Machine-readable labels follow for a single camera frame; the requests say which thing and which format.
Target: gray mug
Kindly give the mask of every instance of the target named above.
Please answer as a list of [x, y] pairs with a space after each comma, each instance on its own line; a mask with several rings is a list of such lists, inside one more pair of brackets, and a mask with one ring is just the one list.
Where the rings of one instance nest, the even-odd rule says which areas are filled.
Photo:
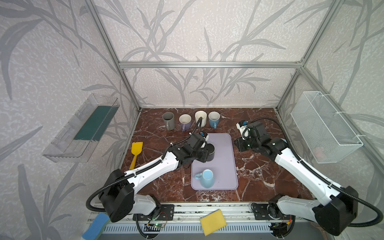
[[166, 112], [163, 114], [163, 122], [168, 131], [175, 129], [176, 127], [175, 115], [171, 112]]

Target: wallpaper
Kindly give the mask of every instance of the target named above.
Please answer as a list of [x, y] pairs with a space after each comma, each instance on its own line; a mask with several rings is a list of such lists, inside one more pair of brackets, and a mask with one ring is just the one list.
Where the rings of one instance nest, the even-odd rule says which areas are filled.
[[[384, 178], [361, 149], [358, 149], [337, 163], [318, 164], [309, 150], [291, 112], [303, 91], [315, 91], [304, 76], [300, 76], [284, 101], [279, 114], [288, 128], [290, 139], [298, 154], [317, 170], [343, 187], [352, 186], [359, 197], [384, 211]], [[354, 223], [372, 220], [375, 213], [359, 204], [358, 216]], [[365, 228], [348, 227], [343, 235], [350, 240], [379, 240], [384, 234], [384, 223]]]
[[345, 1], [306, 67], [384, 154], [384, 1]]
[[[331, 0], [95, 0], [120, 61], [299, 61]], [[275, 107], [294, 69], [124, 69], [143, 107]]]
[[[0, 239], [79, 239], [137, 116], [83, 1], [0, 1]], [[91, 94], [120, 107], [87, 163], [45, 147]]]
[[142, 68], [126, 71], [126, 76], [142, 107], [274, 107], [293, 72], [292, 68]]

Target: blue mug handle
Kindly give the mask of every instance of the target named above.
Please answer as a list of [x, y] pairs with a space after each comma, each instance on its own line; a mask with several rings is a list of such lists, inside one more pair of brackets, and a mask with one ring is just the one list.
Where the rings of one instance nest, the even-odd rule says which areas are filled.
[[203, 175], [203, 173], [202, 173], [202, 172], [201, 172], [201, 173], [198, 173], [198, 174], [196, 174], [196, 175], [195, 175], [195, 179], [200, 179], [202, 175]]

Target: brown marble tabletop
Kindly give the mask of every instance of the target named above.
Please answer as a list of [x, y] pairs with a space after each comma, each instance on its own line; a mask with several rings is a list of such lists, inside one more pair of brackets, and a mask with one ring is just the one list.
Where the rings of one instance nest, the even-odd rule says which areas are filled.
[[[121, 169], [127, 171], [131, 165], [132, 142], [143, 142], [142, 153], [137, 157], [136, 167], [154, 160], [163, 154], [170, 142], [184, 139], [189, 131], [182, 132], [179, 117], [189, 114], [195, 119], [195, 112], [203, 110], [207, 114], [217, 111], [221, 114], [217, 129], [211, 128], [207, 122], [204, 131], [207, 133], [228, 133], [232, 142], [240, 137], [236, 123], [240, 120], [253, 120], [258, 117], [277, 119], [272, 108], [177, 108], [177, 109], [143, 109], [136, 125], [130, 147]], [[176, 128], [167, 131], [162, 121], [165, 112], [175, 114]], [[281, 137], [283, 134], [276, 123], [261, 120], [271, 137]], [[191, 187], [191, 168], [179, 168], [168, 172], [149, 183], [139, 191], [139, 194], [153, 194], [160, 202], [199, 202], [199, 201], [268, 201], [277, 194], [286, 194], [304, 199], [311, 199], [309, 190], [303, 186], [287, 170], [280, 167], [269, 158], [253, 152], [239, 152], [233, 145], [235, 163], [238, 174], [236, 190], [194, 190]]]

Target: white mesh basket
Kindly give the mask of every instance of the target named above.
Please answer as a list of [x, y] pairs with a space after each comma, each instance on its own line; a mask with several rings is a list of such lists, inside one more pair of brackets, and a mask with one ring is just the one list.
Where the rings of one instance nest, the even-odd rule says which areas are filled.
[[338, 162], [363, 145], [319, 91], [303, 92], [291, 115], [318, 163]]

